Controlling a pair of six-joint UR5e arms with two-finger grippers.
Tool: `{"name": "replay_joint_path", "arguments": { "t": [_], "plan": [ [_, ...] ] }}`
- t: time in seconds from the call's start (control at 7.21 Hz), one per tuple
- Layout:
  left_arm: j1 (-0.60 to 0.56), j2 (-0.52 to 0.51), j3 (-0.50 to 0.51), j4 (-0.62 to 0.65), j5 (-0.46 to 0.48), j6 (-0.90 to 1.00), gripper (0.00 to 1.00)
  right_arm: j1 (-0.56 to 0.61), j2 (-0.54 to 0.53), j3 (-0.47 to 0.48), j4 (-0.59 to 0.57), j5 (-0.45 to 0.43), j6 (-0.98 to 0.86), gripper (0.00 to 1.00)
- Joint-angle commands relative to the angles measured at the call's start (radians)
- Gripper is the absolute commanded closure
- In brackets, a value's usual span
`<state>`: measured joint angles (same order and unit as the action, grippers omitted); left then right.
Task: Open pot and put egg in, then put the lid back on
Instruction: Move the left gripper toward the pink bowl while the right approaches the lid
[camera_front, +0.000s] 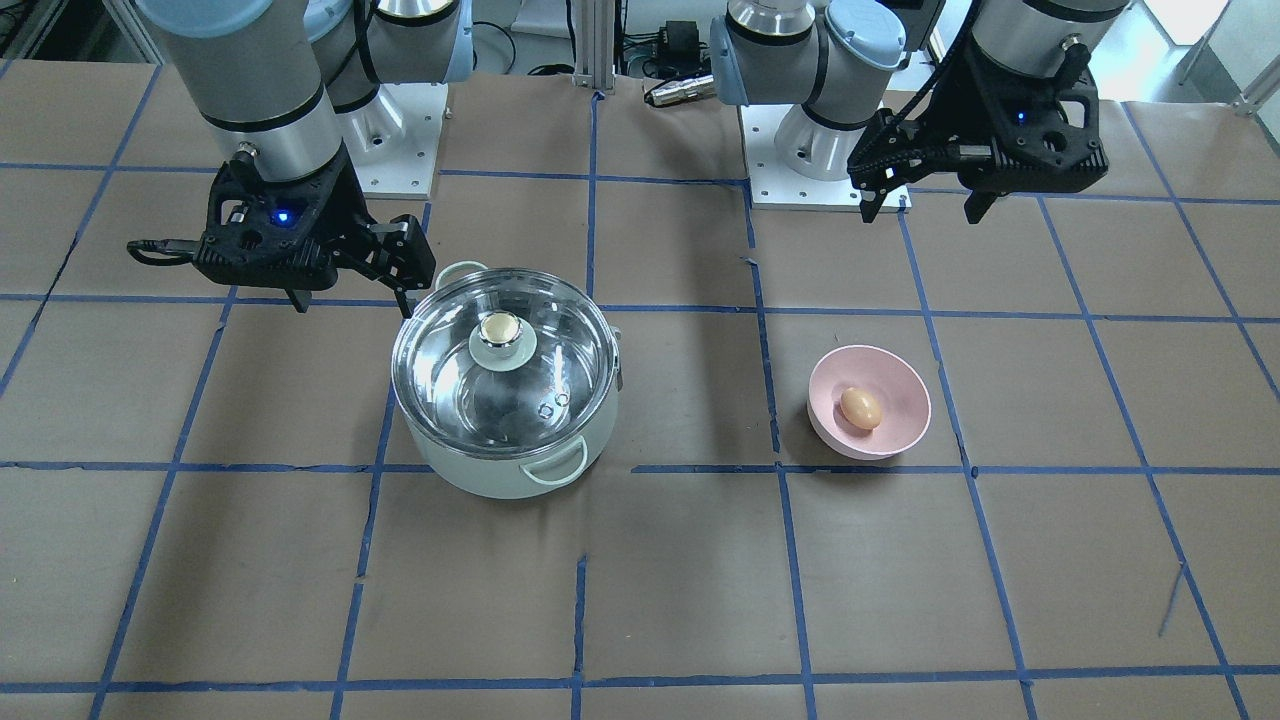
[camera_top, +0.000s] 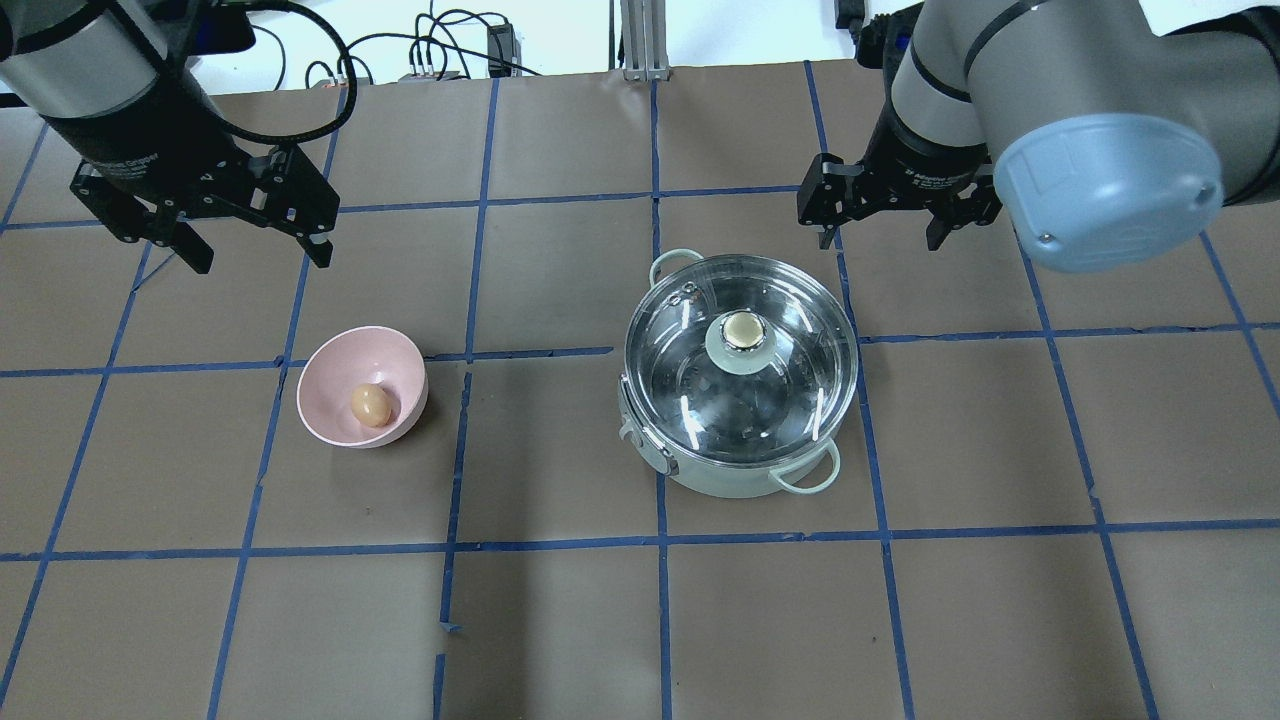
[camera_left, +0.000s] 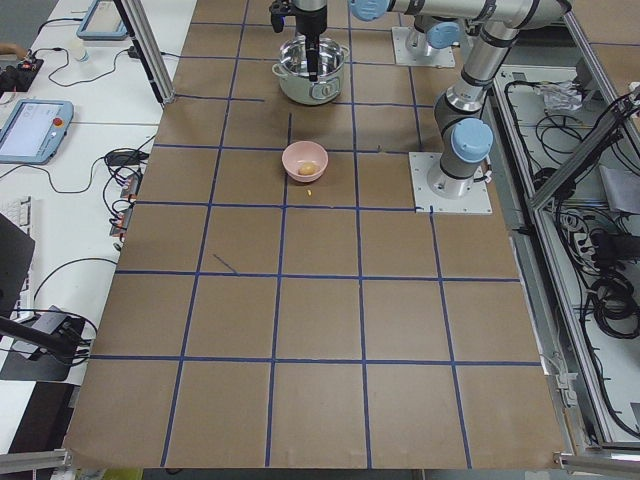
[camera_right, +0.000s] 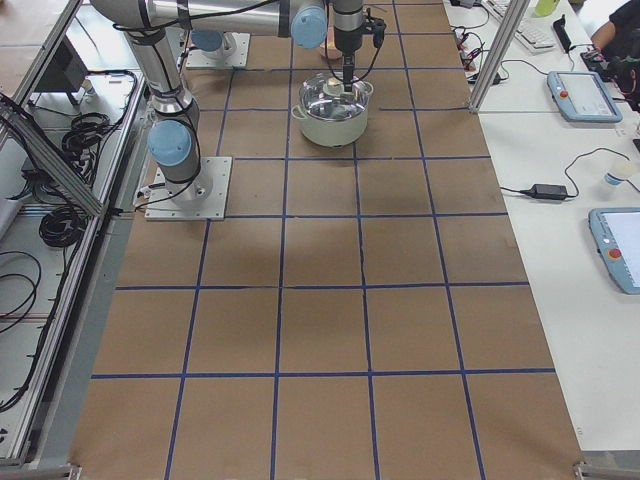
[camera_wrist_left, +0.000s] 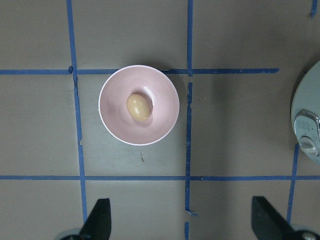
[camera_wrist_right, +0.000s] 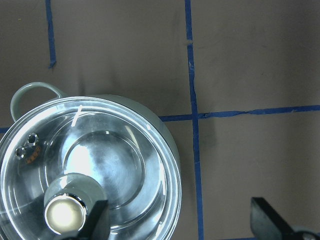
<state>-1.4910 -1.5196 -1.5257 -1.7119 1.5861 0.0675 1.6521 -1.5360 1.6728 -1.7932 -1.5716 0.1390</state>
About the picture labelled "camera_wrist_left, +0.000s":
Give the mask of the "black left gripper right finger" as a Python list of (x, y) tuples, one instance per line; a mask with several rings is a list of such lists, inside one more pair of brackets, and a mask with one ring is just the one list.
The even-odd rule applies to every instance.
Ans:
[(291, 240), (296, 231), (264, 196), (251, 200), (251, 228), (258, 240)]

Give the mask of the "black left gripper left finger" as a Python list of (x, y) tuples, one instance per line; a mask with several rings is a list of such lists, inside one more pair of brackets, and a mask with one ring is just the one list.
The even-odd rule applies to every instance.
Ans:
[(108, 240), (111, 236), (111, 204), (109, 198), (98, 199), (79, 232), (81, 240)]

